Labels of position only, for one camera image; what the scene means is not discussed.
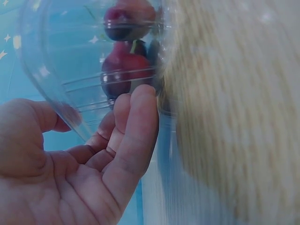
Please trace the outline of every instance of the finger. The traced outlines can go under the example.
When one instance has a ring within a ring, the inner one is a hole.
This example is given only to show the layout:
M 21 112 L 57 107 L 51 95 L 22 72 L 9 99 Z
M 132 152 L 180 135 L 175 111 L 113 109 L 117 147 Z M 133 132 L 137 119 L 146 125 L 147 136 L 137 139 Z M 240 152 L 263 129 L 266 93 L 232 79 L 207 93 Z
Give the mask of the finger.
M 11 114 L 16 115 L 16 113 L 21 114 L 26 122 L 36 123 L 41 132 L 50 130 L 67 132 L 70 130 L 69 126 L 46 101 L 35 102 L 27 99 L 15 99 L 4 104 L 1 108 L 1 112 L 8 116 Z M 11 118 L 11 122 L 14 123 L 19 118 Z
M 130 95 L 123 94 L 119 96 L 115 102 L 113 114 L 115 120 L 115 128 L 109 142 L 102 151 L 94 155 L 86 163 L 87 166 L 102 171 L 103 168 L 110 163 L 116 155 L 116 150 L 124 136 L 126 123 L 130 110 Z
M 111 154 L 116 154 L 116 151 L 125 134 L 127 119 L 130 111 L 130 95 L 124 94 L 117 98 L 113 113 L 115 116 L 116 126 L 112 132 L 111 139 L 107 145 L 107 151 Z
M 69 152 L 79 164 L 86 164 L 92 156 L 106 149 L 114 127 L 114 114 L 113 112 L 109 112 L 100 122 L 97 132 L 85 145 L 70 148 L 67 152 Z
M 155 91 L 140 85 L 130 99 L 123 140 L 107 167 L 103 182 L 123 211 L 143 176 L 157 138 L 158 112 Z

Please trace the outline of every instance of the cherry stem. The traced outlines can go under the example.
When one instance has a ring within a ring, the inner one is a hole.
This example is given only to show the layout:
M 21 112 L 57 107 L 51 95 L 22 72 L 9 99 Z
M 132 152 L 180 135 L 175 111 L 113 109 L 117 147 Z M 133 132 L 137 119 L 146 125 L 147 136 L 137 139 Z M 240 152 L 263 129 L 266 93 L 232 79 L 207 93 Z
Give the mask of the cherry stem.
M 130 54 L 135 53 L 135 48 L 136 48 L 136 40 L 134 40 L 133 43 L 132 43 L 132 47 L 131 47 L 131 50 L 130 50 Z

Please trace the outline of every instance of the palm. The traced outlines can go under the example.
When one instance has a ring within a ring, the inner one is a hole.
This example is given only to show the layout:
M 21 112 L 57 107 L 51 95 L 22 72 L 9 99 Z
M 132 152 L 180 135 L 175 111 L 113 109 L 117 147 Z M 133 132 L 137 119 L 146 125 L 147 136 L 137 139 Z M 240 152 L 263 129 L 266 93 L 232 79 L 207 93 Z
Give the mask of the palm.
M 67 130 L 61 120 L 49 125 L 43 124 L 40 115 L 33 116 L 31 123 L 25 123 L 31 128 L 26 139 L 24 124 L 14 130 L 13 140 L 2 138 L 0 129 L 1 146 L 23 155 L 8 159 L 10 154 L 6 154 L 0 159 L 0 191 L 5 193 L 0 224 L 117 224 L 148 166 L 157 135 L 154 96 L 144 95 L 150 107 L 141 102 L 134 105 L 133 98 L 134 93 L 118 99 L 114 113 L 106 116 L 87 145 L 68 151 L 44 153 L 38 135 L 53 128 Z M 5 123 L 20 123 L 23 117 L 28 121 L 34 115 L 31 110 L 14 110 L 22 114 L 14 117 L 17 121 Z M 149 123 L 139 125 L 145 117 Z M 15 166 L 5 163 L 8 160 Z

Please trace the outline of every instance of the white star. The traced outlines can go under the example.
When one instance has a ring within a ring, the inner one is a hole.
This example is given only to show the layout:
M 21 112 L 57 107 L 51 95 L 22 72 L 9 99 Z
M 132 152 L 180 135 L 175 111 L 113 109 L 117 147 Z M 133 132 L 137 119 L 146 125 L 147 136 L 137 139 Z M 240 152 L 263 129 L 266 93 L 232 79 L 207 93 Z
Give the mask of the white star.
M 7 55 L 7 53 L 4 52 L 4 50 L 3 50 L 3 51 L 0 53 L 0 60 L 1 60 L 5 55 Z
M 50 72 L 47 70 L 47 68 L 45 66 L 42 66 L 40 69 L 39 69 L 39 72 L 41 73 L 41 75 L 43 77 L 47 77 Z
M 5 0 L 5 1 L 3 2 L 3 5 L 4 5 L 4 6 L 6 6 L 6 4 L 8 4 L 8 0 Z
M 4 40 L 6 40 L 6 42 L 11 38 L 11 36 L 9 36 L 9 34 L 7 34 L 6 38 L 4 38 Z
M 89 42 L 91 42 L 91 43 L 96 43 L 97 41 L 98 41 L 99 39 L 96 37 L 96 36 L 94 36 L 94 38 L 92 39 L 92 40 L 89 40 Z

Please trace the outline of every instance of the cherry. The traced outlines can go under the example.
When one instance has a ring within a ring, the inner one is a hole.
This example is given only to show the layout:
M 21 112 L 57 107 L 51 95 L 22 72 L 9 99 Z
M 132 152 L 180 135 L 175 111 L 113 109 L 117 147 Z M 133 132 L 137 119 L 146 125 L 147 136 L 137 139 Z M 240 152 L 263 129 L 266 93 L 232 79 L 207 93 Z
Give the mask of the cherry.
M 122 59 L 124 52 L 115 45 L 113 52 L 104 60 L 102 64 L 101 84 L 103 92 L 108 99 L 115 100 L 119 95 L 130 92 L 131 82 L 129 73 L 123 69 Z
M 134 28 L 133 20 L 126 10 L 112 7 L 104 15 L 105 33 L 113 41 L 127 40 Z
M 142 83 L 150 84 L 154 70 L 149 61 L 142 55 L 126 54 L 123 60 L 123 68 L 128 71 L 130 79 L 144 78 Z
M 160 43 L 157 40 L 152 40 L 147 52 L 147 59 L 152 66 L 158 63 L 158 53 L 160 49 Z
M 155 9 L 147 0 L 119 0 L 105 13 L 105 32 L 114 41 L 141 39 L 149 32 L 155 17 Z

